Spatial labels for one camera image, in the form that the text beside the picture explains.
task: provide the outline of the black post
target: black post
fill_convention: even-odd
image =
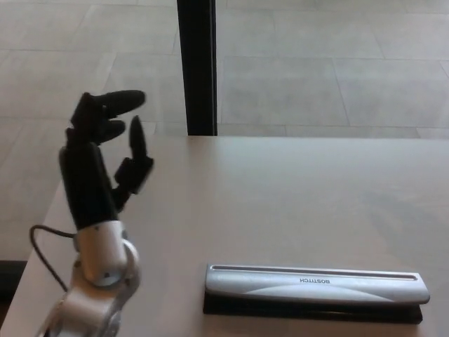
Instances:
[[[187,130],[217,135],[215,0],[177,0]]]

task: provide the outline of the robotic hand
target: robotic hand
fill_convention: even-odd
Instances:
[[[139,287],[139,255],[117,215],[130,195],[139,192],[153,167],[139,118],[134,117],[130,125],[132,158],[122,161],[114,176],[115,188],[98,145],[125,131],[122,121],[110,119],[144,102],[142,91],[84,93],[75,109],[59,162],[79,254],[70,287],[50,312],[39,337],[116,336],[121,310]]]

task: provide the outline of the gray floor tile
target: gray floor tile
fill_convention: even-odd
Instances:
[[[215,0],[216,9],[224,9],[227,7],[227,0]]]
[[[84,91],[100,93],[115,55],[13,51],[0,65],[0,116],[68,118]]]
[[[336,60],[352,126],[449,126],[449,81],[438,62]]]
[[[8,56],[9,51],[0,51],[0,65]]]
[[[287,125],[287,136],[322,138],[419,138],[416,128]]]
[[[88,5],[0,4],[0,48],[63,50]]]
[[[449,78],[449,61],[441,61],[440,63]]]
[[[71,43],[73,50],[170,54],[177,30],[176,8],[91,6]]]
[[[176,0],[138,0],[143,6],[168,6],[176,8]]]
[[[175,36],[175,43],[173,44],[173,55],[181,55],[181,41],[180,41],[180,30],[178,29]]]
[[[449,139],[449,128],[418,128],[418,133],[424,139]]]
[[[0,220],[0,260],[28,260],[32,247],[28,231],[36,221]]]
[[[382,58],[365,17],[360,13],[274,13],[280,56]]]
[[[0,167],[8,156],[22,128],[18,119],[0,118]]]
[[[67,122],[26,120],[0,167],[0,223],[41,222],[60,181]]]
[[[186,123],[159,122],[156,124],[155,134],[166,136],[187,136],[187,125]]]
[[[228,8],[314,10],[315,0],[227,0]]]
[[[222,111],[223,111],[223,82],[225,62],[223,58],[217,59],[217,122],[222,122]]]
[[[449,13],[448,0],[402,0],[410,13]]]
[[[271,11],[228,9],[217,14],[217,54],[277,55]]]
[[[318,9],[342,12],[405,12],[401,0],[316,0]]]
[[[222,123],[346,125],[332,62],[226,58]]]
[[[284,125],[218,124],[219,136],[285,137]]]
[[[140,89],[147,102],[136,110],[143,121],[185,123],[181,58],[146,53],[117,54],[106,91]]]
[[[156,132],[156,123],[149,123],[148,121],[143,121],[142,125],[145,135],[147,136],[154,135],[154,133]]]
[[[0,0],[0,2],[72,5],[137,5],[138,0]]]
[[[369,14],[386,58],[449,59],[449,17],[438,14]]]

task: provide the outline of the table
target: table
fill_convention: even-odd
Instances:
[[[143,280],[120,336],[447,336],[449,143],[154,136],[149,148],[154,172],[121,217]],[[108,167],[125,150],[105,152]],[[74,230],[61,187],[45,224]],[[68,280],[71,242],[39,241]],[[206,263],[418,271],[431,302],[419,326],[203,316]],[[61,295],[33,253],[1,336],[33,336]]]

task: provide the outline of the black cable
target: black cable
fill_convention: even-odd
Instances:
[[[54,228],[47,227],[44,225],[34,225],[29,229],[29,240],[31,241],[31,245],[33,246],[34,250],[36,251],[37,256],[41,260],[41,262],[47,267],[48,271],[52,274],[52,276],[55,278],[56,282],[59,283],[61,288],[67,292],[68,288],[65,285],[64,281],[60,278],[60,276],[57,274],[57,272],[53,269],[53,267],[50,265],[46,257],[42,254],[41,249],[38,247],[36,243],[36,237],[34,236],[35,230],[45,230],[46,232],[59,235],[60,237],[68,237],[70,239],[73,239],[75,237],[75,234],[63,232],[61,230],[55,230]]]

